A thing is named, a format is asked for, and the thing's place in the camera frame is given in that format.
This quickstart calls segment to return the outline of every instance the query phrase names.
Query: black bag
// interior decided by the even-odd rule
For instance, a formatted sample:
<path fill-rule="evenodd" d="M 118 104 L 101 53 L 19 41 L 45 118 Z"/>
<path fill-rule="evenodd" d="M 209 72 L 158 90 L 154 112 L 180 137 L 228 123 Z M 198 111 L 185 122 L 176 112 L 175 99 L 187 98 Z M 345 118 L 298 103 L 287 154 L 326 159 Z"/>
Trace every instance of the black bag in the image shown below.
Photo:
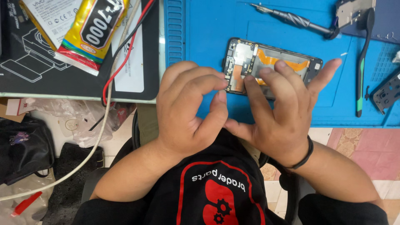
<path fill-rule="evenodd" d="M 0 117 L 0 184 L 11 185 L 53 163 L 53 138 L 44 121 L 25 116 L 18 123 Z"/>

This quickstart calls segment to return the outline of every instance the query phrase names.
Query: ce mark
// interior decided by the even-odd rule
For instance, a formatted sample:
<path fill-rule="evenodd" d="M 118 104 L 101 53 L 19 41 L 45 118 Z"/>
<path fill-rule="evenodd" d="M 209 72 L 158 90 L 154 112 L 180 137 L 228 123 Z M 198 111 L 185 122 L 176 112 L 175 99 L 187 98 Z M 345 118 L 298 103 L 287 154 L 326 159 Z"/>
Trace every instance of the ce mark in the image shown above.
<path fill-rule="evenodd" d="M 64 20 L 66 20 L 66 19 L 68 19 L 68 18 L 65 16 L 65 14 L 60 16 L 60 20 L 64 21 Z"/>

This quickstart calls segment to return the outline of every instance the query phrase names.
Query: forearm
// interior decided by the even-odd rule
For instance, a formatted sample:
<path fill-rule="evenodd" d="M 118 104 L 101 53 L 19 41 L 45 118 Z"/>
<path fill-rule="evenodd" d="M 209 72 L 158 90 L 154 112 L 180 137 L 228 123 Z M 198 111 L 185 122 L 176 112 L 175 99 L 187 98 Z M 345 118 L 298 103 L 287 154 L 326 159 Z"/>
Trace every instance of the forearm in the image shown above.
<path fill-rule="evenodd" d="M 120 202 L 138 200 L 181 159 L 177 155 L 164 154 L 157 140 L 149 142 L 115 164 L 100 179 L 90 199 Z"/>
<path fill-rule="evenodd" d="M 320 194 L 347 202 L 382 202 L 368 175 L 335 150 L 314 142 L 309 160 L 293 172 L 305 178 Z"/>

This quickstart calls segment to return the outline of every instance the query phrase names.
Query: hand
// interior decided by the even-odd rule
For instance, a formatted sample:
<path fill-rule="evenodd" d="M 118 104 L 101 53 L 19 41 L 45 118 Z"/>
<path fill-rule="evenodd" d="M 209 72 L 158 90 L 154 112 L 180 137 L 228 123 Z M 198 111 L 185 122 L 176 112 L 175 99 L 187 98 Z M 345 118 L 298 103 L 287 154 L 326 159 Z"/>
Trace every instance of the hand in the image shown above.
<path fill-rule="evenodd" d="M 163 153 L 184 158 L 210 146 L 228 118 L 225 74 L 194 62 L 183 61 L 167 68 L 157 95 L 159 136 Z M 203 95 L 219 90 L 210 113 L 196 117 Z"/>
<path fill-rule="evenodd" d="M 283 60 L 276 62 L 275 71 L 262 69 L 260 78 L 270 86 L 276 99 L 273 110 L 255 78 L 247 76 L 244 83 L 256 123 L 249 125 L 228 119 L 224 127 L 283 166 L 294 166 L 307 155 L 307 133 L 318 94 L 341 63 L 341 59 L 327 62 L 308 87 Z"/>

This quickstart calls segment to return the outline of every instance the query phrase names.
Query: red logo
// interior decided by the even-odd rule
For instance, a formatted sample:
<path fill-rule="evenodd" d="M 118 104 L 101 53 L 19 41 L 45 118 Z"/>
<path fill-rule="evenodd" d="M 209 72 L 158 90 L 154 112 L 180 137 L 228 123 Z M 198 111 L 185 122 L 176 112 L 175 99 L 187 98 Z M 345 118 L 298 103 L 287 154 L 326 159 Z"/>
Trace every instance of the red logo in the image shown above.
<path fill-rule="evenodd" d="M 206 196 L 210 201 L 203 209 L 203 220 L 206 225 L 238 225 L 233 192 L 213 180 L 206 182 Z"/>

